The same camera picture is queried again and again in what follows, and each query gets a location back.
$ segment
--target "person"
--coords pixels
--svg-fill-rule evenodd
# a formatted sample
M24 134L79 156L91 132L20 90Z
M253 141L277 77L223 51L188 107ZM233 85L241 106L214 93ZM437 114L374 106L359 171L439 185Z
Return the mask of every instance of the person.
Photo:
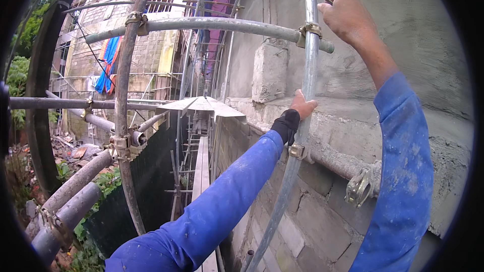
M360 54L378 90L382 175L370 226L350 271L407 271L430 220L433 165L420 101L399 72L360 0L321 3L324 22ZM299 90L290 109L176 221L129 240L106 271L196 270L246 213L283 146L317 106Z

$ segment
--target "building under construction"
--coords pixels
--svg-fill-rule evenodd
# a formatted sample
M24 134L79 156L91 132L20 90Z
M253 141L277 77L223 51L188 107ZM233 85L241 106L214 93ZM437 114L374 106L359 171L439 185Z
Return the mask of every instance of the building under construction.
M428 123L433 207L413 272L441 244L466 183L474 131L467 65L440 0L363 1ZM349 270L380 187L377 91L356 51L318 18L317 0L67 2L45 17L63 22L58 30L44 28L58 39L35 48L27 97L11 99L12 109L27 109L35 172L51 192L47 214L40 210L27 227L45 263L66 242L41 220L77 225L83 214L69 215L68 207L81 213L92 207L100 192L91 180L103 168L117 162L123 188L86 227L109 257L123 242L104 244L101 222L127 225L129 239L177 219L270 129L302 87L319 106L299 126L299 148L284 148L257 199L201 269ZM37 42L46 40L40 32ZM42 57L52 52L46 68ZM74 175L60 188L48 175L56 170L50 136L33 114L46 109L62 112L57 135L74 134L80 142L71 146L106 147L78 171L83 179ZM151 199L161 200L163 214L153 213Z

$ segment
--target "blue sleeve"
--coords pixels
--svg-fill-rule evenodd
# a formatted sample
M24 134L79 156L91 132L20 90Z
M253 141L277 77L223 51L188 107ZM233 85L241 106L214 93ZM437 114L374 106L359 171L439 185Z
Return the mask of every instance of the blue sleeve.
M176 221L121 245L106 271L193 271L233 230L270 178L281 156L281 136L269 130Z
M380 192L350 271L408 271L430 222L434 167L427 122L400 72L374 104L383 137Z

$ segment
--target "unfinished building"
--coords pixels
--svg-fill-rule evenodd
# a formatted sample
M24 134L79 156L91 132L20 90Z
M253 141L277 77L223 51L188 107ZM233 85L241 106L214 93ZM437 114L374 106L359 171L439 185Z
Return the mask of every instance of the unfinished building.
M135 0L74 1L52 64L49 88L54 94L62 99L116 97L112 85L119 58L114 57L133 8L121 3L125 1ZM165 193L173 197L173 220L269 130L289 107L295 90L309 84L308 49L297 44L297 29L308 21L308 8L305 0L148 1L148 21L138 31L147 35L137 37L134 45L128 102L163 106L152 115L143 111L139 118L139 112L131 110L127 122L139 124L142 118L169 112L166 126L176 130L176 139L170 136L176 146L167 172L173 168L175 187ZM119 3L89 7L107 2ZM413 272L439 247L463 194L473 135L469 76L462 45L441 0L363 2L420 97L429 129L435 168L432 213ZM321 17L319 23L322 40L317 38L314 46L318 55L311 87L319 106L305 132L311 153L295 170L287 210L261 258L249 266L251 272L348 271L377 201L378 189L358 208L345 202L349 180L364 168L381 173L382 137L372 103L376 89L356 51L323 25ZM93 109L93 114L115 119L113 109ZM112 135L66 109L59 125L79 140L98 145L108 143ZM158 127L149 130L147 136ZM207 259L211 265L239 271L249 251L259 248L291 160L295 156L286 147L257 199L220 250ZM187 183L184 190L180 181ZM371 181L379 187L378 177Z

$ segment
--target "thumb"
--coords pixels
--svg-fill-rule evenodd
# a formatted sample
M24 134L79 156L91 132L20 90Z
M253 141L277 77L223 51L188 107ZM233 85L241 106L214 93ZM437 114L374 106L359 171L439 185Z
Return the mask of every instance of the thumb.
M311 105L313 106L313 109L315 109L316 107L318 107L318 101L316 101L316 100L311 100L308 103L311 103Z
M327 13L331 9L332 9L332 6L329 3L324 3L324 2L318 3L318 10L323 14L323 16L324 16L324 13Z

